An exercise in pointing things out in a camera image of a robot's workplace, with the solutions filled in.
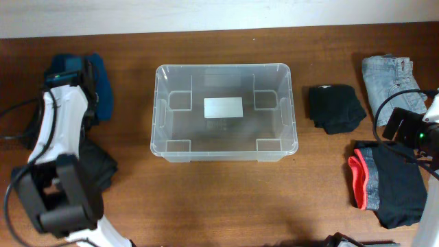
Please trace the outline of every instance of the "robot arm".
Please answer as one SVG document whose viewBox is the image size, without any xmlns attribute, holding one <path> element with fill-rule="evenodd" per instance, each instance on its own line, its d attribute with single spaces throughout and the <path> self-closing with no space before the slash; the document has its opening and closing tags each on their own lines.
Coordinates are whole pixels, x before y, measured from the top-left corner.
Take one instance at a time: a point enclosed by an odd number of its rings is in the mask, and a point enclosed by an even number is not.
<svg viewBox="0 0 439 247">
<path fill-rule="evenodd" d="M 395 108 L 383 137 L 392 140 L 396 134 L 395 141 L 431 156 L 429 167 L 439 174 L 439 94 L 434 93 L 433 104 L 423 116 Z M 434 176 L 429 179 L 427 202 L 412 246 L 439 246 L 439 180 Z"/>
<path fill-rule="evenodd" d="M 29 156 L 34 161 L 31 172 L 16 184 L 16 192 L 39 233 L 65 237 L 68 242 L 87 239 L 98 246 L 131 247 L 104 216 L 100 189 L 86 175 L 80 164 L 79 143 L 84 124 L 95 115 L 93 66 L 74 58 L 77 71 L 51 75 L 46 80 L 49 92 L 43 95 L 45 111 L 35 148 Z M 55 129 L 50 146 L 52 125 Z M 79 246 L 92 246 L 78 242 Z"/>
</svg>

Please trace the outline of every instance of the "denim shorts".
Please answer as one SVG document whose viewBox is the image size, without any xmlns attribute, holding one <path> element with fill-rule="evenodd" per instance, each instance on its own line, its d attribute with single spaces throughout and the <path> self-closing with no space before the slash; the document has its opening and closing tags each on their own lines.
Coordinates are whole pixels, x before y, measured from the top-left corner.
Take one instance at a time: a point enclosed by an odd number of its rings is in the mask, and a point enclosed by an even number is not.
<svg viewBox="0 0 439 247">
<path fill-rule="evenodd" d="M 363 79 L 374 116 L 384 100 L 393 94 L 402 90 L 419 89 L 412 71 L 413 62 L 409 58 L 385 55 L 363 60 Z M 386 125 L 395 107 L 414 113 L 425 113 L 427 111 L 424 103 L 426 99 L 427 96 L 422 93 L 405 93 L 396 96 L 379 113 L 377 125 Z"/>
</svg>

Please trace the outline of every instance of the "white label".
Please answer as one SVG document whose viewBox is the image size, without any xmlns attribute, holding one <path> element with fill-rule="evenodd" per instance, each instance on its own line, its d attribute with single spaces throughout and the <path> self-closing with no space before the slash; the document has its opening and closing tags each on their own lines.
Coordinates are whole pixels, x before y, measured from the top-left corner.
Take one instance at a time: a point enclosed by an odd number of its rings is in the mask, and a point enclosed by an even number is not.
<svg viewBox="0 0 439 247">
<path fill-rule="evenodd" d="M 243 117 L 242 98 L 205 98 L 204 118 Z"/>
</svg>

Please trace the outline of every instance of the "gray fabric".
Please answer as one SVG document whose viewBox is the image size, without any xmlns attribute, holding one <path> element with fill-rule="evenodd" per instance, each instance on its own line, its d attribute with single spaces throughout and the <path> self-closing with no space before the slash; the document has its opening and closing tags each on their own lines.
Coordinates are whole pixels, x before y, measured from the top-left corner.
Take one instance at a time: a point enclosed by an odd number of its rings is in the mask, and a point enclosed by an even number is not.
<svg viewBox="0 0 439 247">
<path fill-rule="evenodd" d="M 363 79 L 368 92 L 369 104 L 375 116 L 378 107 L 395 93 L 408 89 L 419 89 L 413 77 L 413 62 L 409 58 L 395 58 L 392 55 L 373 56 L 363 60 Z M 395 107 L 415 113 L 425 113 L 426 95 L 406 93 L 390 100 L 378 116 L 378 126 L 387 124 Z"/>
<path fill-rule="evenodd" d="M 363 159 L 366 162 L 369 171 L 369 180 L 366 184 L 366 193 L 368 197 L 368 204 L 366 205 L 366 209 L 376 211 L 379 208 L 379 183 L 377 165 L 375 165 L 371 148 L 359 148 L 359 151 L 361 152 L 361 155 L 363 156 Z"/>
</svg>

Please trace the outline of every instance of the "black fabric pile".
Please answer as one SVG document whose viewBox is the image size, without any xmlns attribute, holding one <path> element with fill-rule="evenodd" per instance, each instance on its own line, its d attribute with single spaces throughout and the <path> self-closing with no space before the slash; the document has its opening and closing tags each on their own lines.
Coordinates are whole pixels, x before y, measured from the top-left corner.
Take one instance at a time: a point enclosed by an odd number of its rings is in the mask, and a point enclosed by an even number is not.
<svg viewBox="0 0 439 247">
<path fill-rule="evenodd" d="M 22 144 L 28 149 L 33 150 L 40 134 L 40 125 L 38 121 L 38 108 L 35 110 L 32 120 L 29 122 L 25 131 L 28 131 L 34 126 L 38 126 L 37 131 L 31 134 L 28 138 L 22 139 Z M 98 145 L 93 143 L 83 134 L 80 137 L 79 146 L 80 163 L 89 178 L 91 178 L 96 185 L 103 191 L 111 186 L 111 178 L 117 172 L 117 162 L 107 152 L 102 150 Z M 17 167 L 12 171 L 12 176 L 21 169 Z"/>
<path fill-rule="evenodd" d="M 117 172 L 117 162 L 90 139 L 80 143 L 80 162 L 96 185 L 105 190 L 111 186 L 111 178 Z"/>
<path fill-rule="evenodd" d="M 352 132 L 366 117 L 354 88 L 348 85 L 310 88 L 309 107 L 314 126 L 327 134 Z"/>
<path fill-rule="evenodd" d="M 414 157 L 412 149 L 388 142 L 396 150 Z M 406 163 L 376 141 L 358 141 L 355 149 L 372 153 L 372 160 L 365 158 L 368 169 L 378 173 L 379 208 L 375 213 L 381 225 L 387 229 L 409 226 L 420 221 L 427 201 L 419 167 Z"/>
</svg>

